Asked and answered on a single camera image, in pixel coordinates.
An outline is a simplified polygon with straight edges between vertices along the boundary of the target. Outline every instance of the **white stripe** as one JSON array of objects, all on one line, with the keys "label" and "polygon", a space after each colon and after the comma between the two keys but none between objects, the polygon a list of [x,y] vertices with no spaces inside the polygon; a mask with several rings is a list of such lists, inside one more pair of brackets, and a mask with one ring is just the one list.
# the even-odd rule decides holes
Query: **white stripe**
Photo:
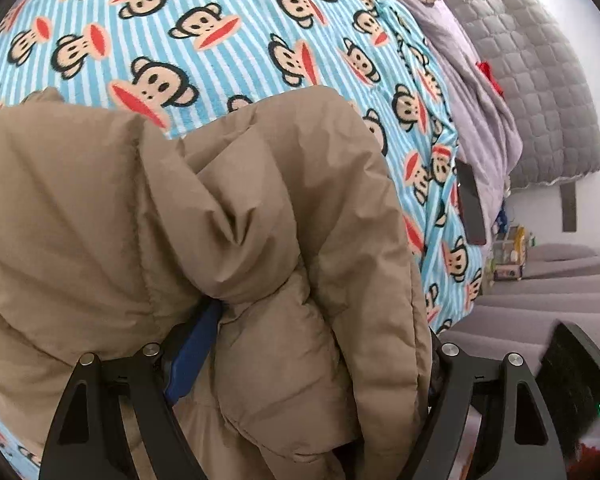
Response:
[{"label": "white stripe", "polygon": [[225,47],[229,51],[229,54],[232,57],[235,65],[238,67],[238,70],[240,71],[240,74],[242,75],[244,82],[249,87],[250,95],[248,95],[247,97],[249,97],[249,99],[251,99],[251,100],[256,99],[256,96],[258,95],[258,91],[256,90],[253,80],[251,79],[251,75],[249,74],[247,69],[244,67],[242,60],[238,56],[238,53],[235,51],[235,49],[232,47],[231,43],[229,43],[228,41],[226,42]]},{"label": "white stripe", "polygon": [[[45,3],[46,3],[46,6],[45,6],[43,16],[48,18],[49,7],[50,7],[49,0],[45,0]],[[53,23],[51,25],[52,25],[52,28],[51,28],[51,37],[48,40],[49,43],[53,41]],[[35,92],[36,90],[42,90],[42,88],[40,88],[40,83],[38,82],[39,78],[40,78],[40,74],[38,72],[38,67],[40,66],[40,57],[42,56],[45,46],[46,46],[45,44],[37,44],[35,46],[36,52],[34,55],[33,67],[31,70],[31,83],[29,85],[29,90],[26,92],[27,95],[31,94],[32,92]]]},{"label": "white stripe", "polygon": [[[111,32],[111,11],[112,11],[112,9],[115,9],[115,7],[109,5],[109,0],[105,0],[104,8],[102,10],[103,10],[103,15],[104,15],[104,27],[107,29],[107,32],[109,32],[109,36],[111,36],[110,32]],[[111,47],[113,50],[113,49],[117,48],[118,46],[116,44],[112,44]],[[116,59],[115,59],[115,56],[113,56],[113,53],[109,54],[107,59],[103,60],[102,62],[107,63],[107,67],[109,69],[109,73],[111,74],[112,79],[120,79],[120,76],[118,75],[118,64],[116,63]],[[106,105],[103,104],[103,106],[109,107],[110,101],[109,101],[108,94],[107,94],[106,102],[107,102],[107,104]]]},{"label": "white stripe", "polygon": [[[263,46],[262,39],[257,39],[253,33],[251,32],[251,27],[254,26],[254,30],[262,29],[262,22],[268,23],[268,29],[271,32],[277,34],[277,27],[275,22],[270,17],[268,12],[262,12],[261,9],[253,3],[252,0],[230,0],[231,4],[228,7],[237,6],[238,10],[232,10],[229,12],[228,9],[225,9],[226,14],[238,14],[243,19],[243,27],[240,28],[238,34],[234,36],[237,43],[240,44],[240,47],[244,50],[245,53],[251,52],[253,49],[256,49],[261,55],[262,59],[267,60],[265,65],[267,67],[267,71],[269,72],[270,77],[264,77],[264,72],[262,72],[261,67],[257,64],[253,65],[253,69],[257,72],[258,77],[260,78],[260,84],[264,87],[263,89],[269,90],[267,91],[266,96],[272,94],[282,94],[285,91],[291,89],[291,87],[287,86],[282,81],[282,74],[273,66],[272,61],[269,57],[269,51],[266,46]],[[259,19],[260,23],[253,23],[251,20]],[[247,48],[246,44],[243,40],[241,40],[240,35],[245,34],[251,41],[251,45]],[[269,44],[269,38],[265,38],[265,45]],[[276,91],[271,91],[272,89],[269,87],[271,84],[275,85]]]},{"label": "white stripe", "polygon": [[162,56],[158,54],[158,51],[155,48],[154,40],[152,38],[152,32],[146,26],[146,19],[140,17],[133,17],[127,21],[131,26],[131,38],[136,48],[136,51],[143,52],[142,46],[140,44],[140,35],[138,34],[138,27],[142,27],[142,30],[144,31],[144,35],[142,36],[142,38],[146,41],[147,47],[149,48],[149,52],[151,54],[151,59],[155,61],[161,61]]},{"label": "white stripe", "polygon": [[[173,50],[171,49],[171,45],[169,45],[169,42],[166,41],[162,37],[162,30],[164,28],[164,18],[167,17],[168,22],[171,23],[171,14],[168,11],[168,6],[172,1],[173,0],[167,1],[165,6],[159,11],[160,16],[158,16],[157,14],[153,14],[151,16],[151,19],[154,22],[155,30],[159,31],[158,32],[158,34],[160,35],[159,39],[162,40],[160,42],[161,47],[163,47],[163,49],[166,51],[166,55],[169,58],[168,60],[170,60],[171,62],[174,62],[175,56],[173,54]],[[152,56],[154,56],[155,60],[160,60],[160,59],[157,59],[158,53],[157,53],[157,50],[154,45],[152,32],[149,30],[149,27],[148,27],[147,20],[149,20],[149,17],[147,16],[145,18],[131,18],[131,20],[141,20],[142,28],[144,29],[144,33],[146,35],[146,40],[149,45],[149,49],[152,51]],[[177,131],[179,133],[184,133],[184,131],[187,129],[187,127],[185,126],[184,120],[182,119],[182,113],[181,113],[180,109],[177,107],[171,107],[170,111],[171,111],[171,117],[173,118],[173,122],[175,124]]]},{"label": "white stripe", "polygon": [[[140,37],[138,35],[138,29],[136,27],[136,24],[134,23],[135,20],[133,18],[131,18],[130,20],[125,20],[125,21],[126,21],[127,27],[130,29],[131,42],[133,43],[133,46],[135,48],[134,57],[145,56],[146,54],[143,52],[142,46],[140,44]],[[155,59],[157,56],[157,52],[155,51],[155,49],[153,49],[153,51],[150,52],[150,55],[153,60],[157,60],[157,59]]]},{"label": "white stripe", "polygon": [[[171,0],[171,1],[174,2],[174,6],[176,7],[178,15],[179,16],[183,15],[185,10],[182,7],[182,5],[180,4],[180,0]],[[171,28],[171,25],[175,25],[176,20],[173,18],[170,11],[168,11],[168,16],[169,16],[169,26]],[[190,46],[190,40],[176,40],[175,44],[178,46],[180,54],[182,54],[182,57],[183,57],[185,63],[187,64],[187,68],[189,69],[189,71],[191,73],[191,79],[192,79],[191,83],[200,92],[200,96],[198,97],[198,102],[200,102],[200,104],[203,105],[203,108],[205,109],[205,114],[208,118],[214,117],[215,113],[214,113],[213,103],[211,102],[211,99],[209,98],[208,92],[205,91],[205,83],[206,82],[203,78],[203,75],[198,70],[197,63],[189,55],[189,51],[187,49],[187,47]],[[205,123],[205,121],[203,121],[202,118],[200,117],[200,115],[198,114],[198,109],[196,106],[188,107],[188,111],[194,119],[194,127],[197,128],[199,126],[202,126],[202,124]]]},{"label": "white stripe", "polygon": [[[31,5],[27,9],[27,13],[25,15],[26,18],[22,14],[20,15],[20,17],[22,19],[22,23],[27,24],[26,29],[30,28],[35,11],[36,11],[36,5]],[[15,36],[18,32],[20,32],[21,30],[25,30],[25,29],[24,28],[23,29],[12,28],[11,30],[14,32],[14,36]],[[11,65],[10,68],[11,68],[12,75],[10,77],[8,77],[8,80],[9,80],[9,84],[11,85],[11,94],[9,97],[9,101],[5,102],[5,104],[16,105],[20,102],[20,101],[18,101],[18,98],[16,97],[16,89],[20,88],[20,86],[22,85],[23,78],[26,77],[26,68],[24,65],[20,65],[20,66]]]},{"label": "white stripe", "polygon": [[58,0],[47,0],[46,1],[46,16],[51,20],[52,33],[51,38],[47,41],[40,49],[40,56],[42,57],[42,68],[40,70],[38,83],[39,89],[45,89],[51,85],[50,71],[51,67],[49,62],[51,60],[51,54],[56,46],[56,38],[62,33],[58,30]]},{"label": "white stripe", "polygon": [[[193,8],[196,6],[194,4],[193,0],[187,0],[187,4],[189,4],[191,6],[190,8]],[[198,56],[201,59],[203,65],[205,66],[208,76],[211,78],[211,82],[216,89],[216,93],[218,94],[218,97],[221,98],[222,101],[226,102],[227,95],[226,95],[225,90],[219,85],[219,78],[217,77],[217,75],[214,71],[213,65],[209,62],[209,59],[208,59],[210,56],[213,56],[216,59],[216,61],[218,62],[218,64],[220,64],[221,67],[223,68],[224,76],[228,79],[229,85],[231,85],[233,93],[237,94],[238,92],[240,92],[240,87],[238,86],[238,84],[234,80],[234,78],[231,76],[231,74],[232,74],[231,69],[229,69],[229,67],[226,65],[224,60],[218,55],[218,51],[216,49],[212,49],[211,51],[208,51],[208,52],[199,52]]]},{"label": "white stripe", "polygon": [[[80,23],[80,32],[76,32],[76,34],[82,34],[84,27],[87,25],[88,17],[91,15],[90,7],[93,6],[93,0],[83,0],[82,4],[84,6],[84,9],[80,13],[82,15],[82,21]],[[100,67],[98,67],[97,65],[98,62],[96,60],[94,60],[91,56],[87,56],[86,58],[84,58],[84,66],[82,67],[82,70],[80,70],[80,73],[76,76],[76,78],[82,80],[82,102],[85,106],[93,105],[93,101],[91,100],[91,83],[89,82],[89,79],[93,70],[97,72],[100,69]]]},{"label": "white stripe", "polygon": [[113,45],[115,49],[122,53],[122,59],[125,63],[125,76],[122,76],[120,79],[126,79],[126,74],[130,73],[131,70],[131,57],[129,56],[129,47],[126,43],[125,37],[125,29],[123,27],[123,20],[119,19],[117,16],[114,18],[116,22],[116,28],[118,30],[118,42],[120,45]]},{"label": "white stripe", "polygon": [[[76,9],[77,6],[74,5],[74,3],[78,0],[69,0],[72,2],[72,5],[67,6],[67,7],[71,7],[73,9],[72,15],[71,15],[71,24],[70,24],[70,34],[75,34],[76,36],[80,36],[81,31],[76,30],[77,27],[77,16],[78,16],[78,10]],[[67,82],[67,92],[69,95],[69,102],[70,103],[75,103],[75,78],[78,76],[74,76],[71,79],[69,79],[69,81]]]},{"label": "white stripe", "polygon": [[[99,23],[99,17],[100,17],[100,13],[99,13],[99,9],[102,6],[102,13],[104,15],[104,22],[105,22],[105,30],[107,31],[107,34],[109,33],[109,3],[108,0],[98,0],[97,2],[94,2],[93,5],[93,21],[95,23]],[[104,64],[107,63],[108,64],[109,60],[101,60],[99,63]],[[99,101],[100,101],[100,106],[102,108],[109,108],[109,96],[107,95],[107,88],[105,86],[104,83],[104,67],[103,66],[99,66],[97,67],[97,69],[95,70],[95,77],[96,77],[96,82],[98,85],[98,97],[99,97]]]},{"label": "white stripe", "polygon": [[[66,35],[66,18],[67,18],[67,12],[69,11],[69,4],[67,2],[65,3],[60,3],[60,1],[58,1],[56,3],[56,8],[59,8],[62,10],[62,17],[60,18],[60,26],[58,28],[59,31],[59,35],[58,35],[58,39],[62,38],[63,36]],[[55,74],[55,82],[54,82],[54,86],[58,89],[60,89],[60,85],[62,83],[62,81],[64,81],[60,75],[59,72],[56,72],[56,70],[54,70],[54,74]]]}]

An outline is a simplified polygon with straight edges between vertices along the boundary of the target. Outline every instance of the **gray mattress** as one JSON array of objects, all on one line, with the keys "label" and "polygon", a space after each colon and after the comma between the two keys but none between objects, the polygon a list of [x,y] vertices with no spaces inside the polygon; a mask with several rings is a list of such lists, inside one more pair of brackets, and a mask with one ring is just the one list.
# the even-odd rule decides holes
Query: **gray mattress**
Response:
[{"label": "gray mattress", "polygon": [[[496,283],[441,339],[481,357],[518,352],[532,370],[558,320],[576,323],[600,347],[600,252],[548,245],[531,248],[528,258],[524,280]],[[584,442],[600,449],[600,420]]]},{"label": "gray mattress", "polygon": [[584,71],[538,0],[446,0],[490,62],[523,141],[514,188],[600,169],[600,130]]}]

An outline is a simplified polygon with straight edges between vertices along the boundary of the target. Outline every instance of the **red object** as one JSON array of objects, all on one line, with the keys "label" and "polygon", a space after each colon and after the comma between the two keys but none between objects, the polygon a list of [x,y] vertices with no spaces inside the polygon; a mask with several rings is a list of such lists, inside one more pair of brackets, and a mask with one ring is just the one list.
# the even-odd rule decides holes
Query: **red object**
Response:
[{"label": "red object", "polygon": [[159,128],[165,128],[167,126],[166,124],[164,124],[164,121],[161,120],[161,118],[158,117],[158,115],[155,114],[153,110],[151,110],[151,108],[144,104],[142,99],[136,97],[130,92],[127,92],[125,89],[120,88],[120,86],[113,84],[111,85],[111,87],[115,92],[117,98],[120,99],[120,102],[122,102],[122,104],[125,105],[125,107],[128,110],[144,115]]},{"label": "red object", "polygon": [[500,94],[500,97],[504,97],[504,90],[498,84],[498,82],[494,79],[493,74],[491,73],[491,65],[489,64],[489,62],[482,61],[480,63],[476,63],[475,65],[480,69],[480,72],[482,72],[485,76],[487,76],[487,79],[489,80],[491,85],[493,85],[493,87],[495,88],[495,91],[498,94]]},{"label": "red object", "polygon": [[568,471],[569,480],[589,480],[600,473],[600,450],[581,445],[581,457]]},{"label": "red object", "polygon": [[207,45],[217,40],[220,40],[227,34],[231,33],[231,31],[234,30],[234,28],[236,27],[236,25],[238,25],[239,22],[240,18],[238,18],[237,16],[234,19],[229,20],[222,27],[218,28],[218,30],[214,30],[204,40],[202,40],[200,42],[200,48],[205,48]]},{"label": "red object", "polygon": [[34,20],[38,33],[44,40],[48,40],[51,37],[51,30],[49,29],[48,19],[42,16],[37,16]]},{"label": "red object", "polygon": [[389,37],[387,36],[386,32],[383,30],[380,34],[378,34],[378,36],[374,40],[374,45],[381,46],[381,45],[384,45],[387,41],[389,41]]},{"label": "red object", "polygon": [[315,72],[315,61],[314,55],[311,53],[311,49],[304,40],[300,43],[300,57],[302,60],[302,67],[306,73],[307,78],[311,81],[311,84],[318,84],[318,75]]},{"label": "red object", "polygon": [[100,30],[100,27],[91,23],[89,26],[89,34],[91,37],[91,42],[93,43],[97,53],[101,56],[104,56],[107,51],[107,43],[102,31]]},{"label": "red object", "polygon": [[311,8],[314,10],[314,14],[315,17],[318,18],[318,21],[320,23],[322,23],[323,25],[327,24],[327,19],[324,17],[324,14],[322,13],[322,11],[318,8],[318,6],[316,4],[314,4],[314,2],[312,0],[307,0],[309,2],[309,5],[311,5]]}]

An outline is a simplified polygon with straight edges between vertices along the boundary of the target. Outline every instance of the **monkey face print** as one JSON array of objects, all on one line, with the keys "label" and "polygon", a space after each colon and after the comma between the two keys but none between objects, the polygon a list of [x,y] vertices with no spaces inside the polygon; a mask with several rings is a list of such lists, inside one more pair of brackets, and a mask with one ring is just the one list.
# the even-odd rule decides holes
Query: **monkey face print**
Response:
[{"label": "monkey face print", "polygon": [[11,27],[13,27],[13,23],[18,19],[18,16],[22,12],[22,9],[27,4],[28,0],[21,0],[13,9],[10,9],[9,12],[5,15],[3,19],[0,20],[0,35],[4,32],[9,32]]},{"label": "monkey face print", "polygon": [[206,50],[230,38],[238,32],[241,24],[240,16],[231,14],[222,17],[222,7],[209,3],[185,12],[169,35],[176,40],[191,38],[196,50]]},{"label": "monkey face print", "polygon": [[141,56],[130,68],[133,81],[112,81],[109,95],[120,108],[144,115],[162,130],[171,125],[163,108],[191,106],[200,95],[186,72],[170,63]]},{"label": "monkey face print", "polygon": [[280,9],[302,28],[327,24],[327,18],[313,0],[276,0]]},{"label": "monkey face print", "polygon": [[305,40],[296,41],[290,48],[282,38],[272,34],[269,56],[282,74],[282,80],[289,86],[298,87],[304,81],[309,85],[320,84],[314,53]]},{"label": "monkey face print", "polygon": [[353,15],[353,28],[371,36],[373,46],[389,44],[389,35],[382,29],[376,17],[369,10],[357,10]]},{"label": "monkey face print", "polygon": [[379,83],[380,73],[369,56],[349,38],[343,38],[342,41],[346,51],[341,50],[340,55],[356,77],[369,86]]},{"label": "monkey face print", "polygon": [[23,65],[37,44],[49,41],[52,30],[51,20],[45,16],[35,17],[30,28],[20,31],[11,40],[7,62],[15,66]]},{"label": "monkey face print", "polygon": [[66,34],[56,42],[51,68],[69,80],[80,73],[88,57],[103,60],[111,51],[109,33],[97,23],[89,23],[82,34]]}]

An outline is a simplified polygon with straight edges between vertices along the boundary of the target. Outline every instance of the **black device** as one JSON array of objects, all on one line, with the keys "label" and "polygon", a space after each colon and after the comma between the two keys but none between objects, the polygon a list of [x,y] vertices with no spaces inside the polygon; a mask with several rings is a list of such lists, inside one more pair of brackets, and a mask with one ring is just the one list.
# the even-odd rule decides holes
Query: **black device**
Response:
[{"label": "black device", "polygon": [[600,349],[579,326],[558,323],[536,381],[571,459],[579,436],[600,418]]},{"label": "black device", "polygon": [[475,184],[474,168],[456,159],[456,172],[458,173],[458,206],[466,241],[472,245],[486,245],[487,233],[480,194]]},{"label": "black device", "polygon": [[[213,344],[221,303],[206,298],[193,311],[161,344],[149,343],[131,357],[101,361],[88,353],[80,358],[54,415],[40,480],[138,480],[119,396],[131,400],[158,480],[206,480],[171,410],[190,391]],[[552,416],[564,409],[562,388],[600,400],[600,350],[591,339],[575,325],[559,324],[536,380],[518,354],[501,361],[471,357],[433,337],[443,384],[430,397],[425,427],[397,480],[448,478],[469,406],[482,420],[467,480],[566,480],[562,448],[573,449],[579,432],[600,415],[589,409],[578,413],[578,423],[563,436]],[[563,378],[547,389],[552,374],[560,377],[568,369],[582,380],[568,384]],[[0,480],[11,478],[0,453]],[[589,480],[600,480],[600,471]]]}]

